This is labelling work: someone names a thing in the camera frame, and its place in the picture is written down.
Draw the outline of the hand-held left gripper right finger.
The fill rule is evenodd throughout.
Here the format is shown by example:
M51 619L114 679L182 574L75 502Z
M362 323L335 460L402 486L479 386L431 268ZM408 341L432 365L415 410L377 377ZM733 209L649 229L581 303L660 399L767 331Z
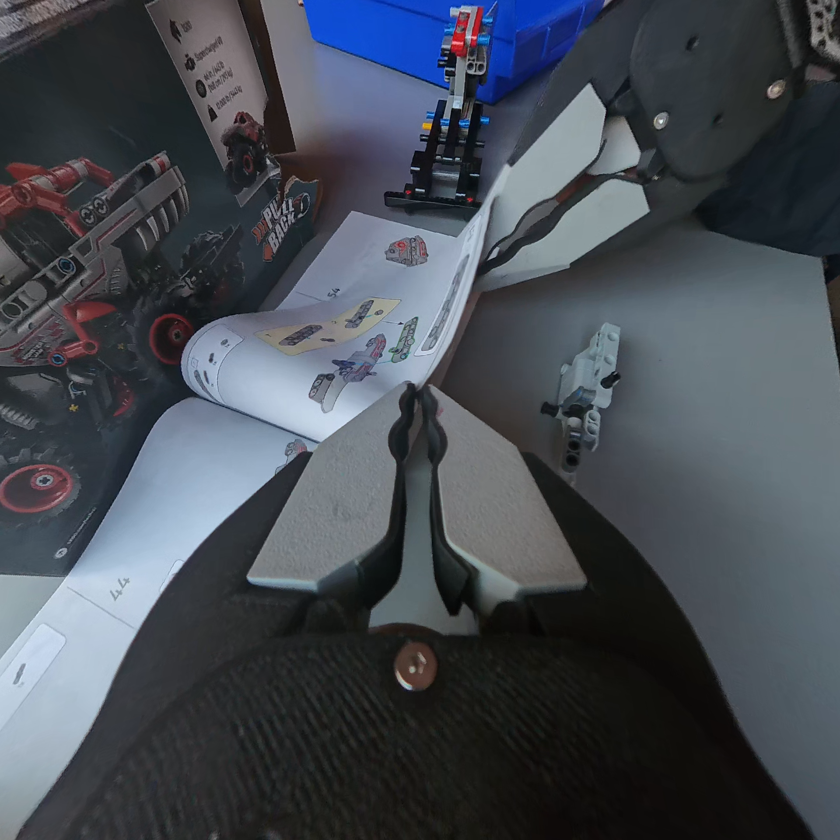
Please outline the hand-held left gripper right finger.
M436 387L422 390L434 578L444 606L580 592L587 577L517 447Z

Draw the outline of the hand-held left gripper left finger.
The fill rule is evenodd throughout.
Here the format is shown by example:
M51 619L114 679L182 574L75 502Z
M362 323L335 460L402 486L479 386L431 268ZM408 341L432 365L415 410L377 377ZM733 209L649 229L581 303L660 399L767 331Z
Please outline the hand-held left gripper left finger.
M252 585L370 611L403 565L417 395L402 382L310 454L248 571Z

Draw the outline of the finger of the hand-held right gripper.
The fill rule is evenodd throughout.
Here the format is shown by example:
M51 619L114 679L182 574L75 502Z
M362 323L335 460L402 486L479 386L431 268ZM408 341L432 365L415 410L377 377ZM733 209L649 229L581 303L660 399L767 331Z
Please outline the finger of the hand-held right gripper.
M562 201L595 175L628 175L641 152L624 119L606 117L585 85L544 129L527 137L500 169L489 191L489 252L513 234L534 207Z
M645 186L628 175L595 175L562 201L534 207L476 271L482 291L566 270L649 211Z

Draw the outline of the lego instruction booklet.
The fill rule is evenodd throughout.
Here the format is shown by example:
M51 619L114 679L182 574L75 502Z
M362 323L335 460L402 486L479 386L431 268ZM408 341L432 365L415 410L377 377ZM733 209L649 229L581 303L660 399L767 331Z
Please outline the lego instruction booklet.
M458 236L351 212L269 311L187 344L195 394L155 422L105 513L68 455L2 455L2 753L79 742L187 557L268 479L402 381L466 312L497 201Z

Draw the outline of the person's right forearm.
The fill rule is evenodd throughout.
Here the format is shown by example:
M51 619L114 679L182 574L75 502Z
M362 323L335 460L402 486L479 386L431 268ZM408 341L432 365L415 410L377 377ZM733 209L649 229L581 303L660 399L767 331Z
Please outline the person's right forearm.
M817 258L839 253L839 85L806 86L696 215L712 232Z

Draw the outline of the black lego chassis assembly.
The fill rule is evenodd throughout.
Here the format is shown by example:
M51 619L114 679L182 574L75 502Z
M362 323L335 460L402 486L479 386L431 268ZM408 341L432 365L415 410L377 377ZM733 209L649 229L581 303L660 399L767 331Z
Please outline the black lego chassis assembly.
M411 179L400 192L386 192L384 204L407 213L462 213L480 208L478 191L485 142L480 132L489 122L478 99L488 78L492 34L498 4L451 7L437 66L448 84L446 99L427 112L410 167Z

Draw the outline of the light grey lego subassembly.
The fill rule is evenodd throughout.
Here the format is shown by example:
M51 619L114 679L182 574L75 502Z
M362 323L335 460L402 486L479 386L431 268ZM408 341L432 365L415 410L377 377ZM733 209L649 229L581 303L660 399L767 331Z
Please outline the light grey lego subassembly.
M557 419L562 426L560 475L570 485L585 452L600 443L602 412L613 399L613 388L621 379L616 368L621 339L619 326L605 322L589 345L560 372L554 402L544 402L540 412Z

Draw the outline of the lego set cardboard box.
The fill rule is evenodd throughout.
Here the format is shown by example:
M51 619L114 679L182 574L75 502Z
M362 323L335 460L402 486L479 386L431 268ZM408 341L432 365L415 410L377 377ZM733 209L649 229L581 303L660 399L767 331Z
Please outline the lego set cardboard box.
M63 577L313 237L262 2L2 2L1 571Z

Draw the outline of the large blue plastic bin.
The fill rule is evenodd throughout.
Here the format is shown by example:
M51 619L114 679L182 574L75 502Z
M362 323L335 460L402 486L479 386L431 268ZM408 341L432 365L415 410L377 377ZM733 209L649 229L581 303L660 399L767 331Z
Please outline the large blue plastic bin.
M491 17L489 75L479 98L495 103L561 60L603 1L466 1ZM311 36L378 65L445 87L438 67L449 11L464 2L306 1Z

